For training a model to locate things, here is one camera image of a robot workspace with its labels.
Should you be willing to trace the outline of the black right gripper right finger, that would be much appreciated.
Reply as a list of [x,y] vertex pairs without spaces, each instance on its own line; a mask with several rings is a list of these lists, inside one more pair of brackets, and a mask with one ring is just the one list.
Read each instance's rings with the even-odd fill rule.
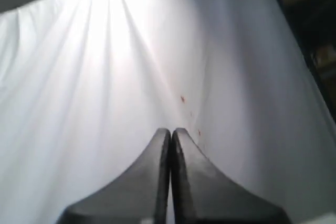
[[176,223],[290,223],[281,207],[221,172],[184,128],[172,134],[171,183]]

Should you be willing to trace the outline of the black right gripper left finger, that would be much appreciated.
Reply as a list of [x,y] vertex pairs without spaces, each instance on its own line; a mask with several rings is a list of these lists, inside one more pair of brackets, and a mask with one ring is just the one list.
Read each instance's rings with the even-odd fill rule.
[[116,179],[69,205],[58,223],[166,223],[171,133],[158,128],[140,156]]

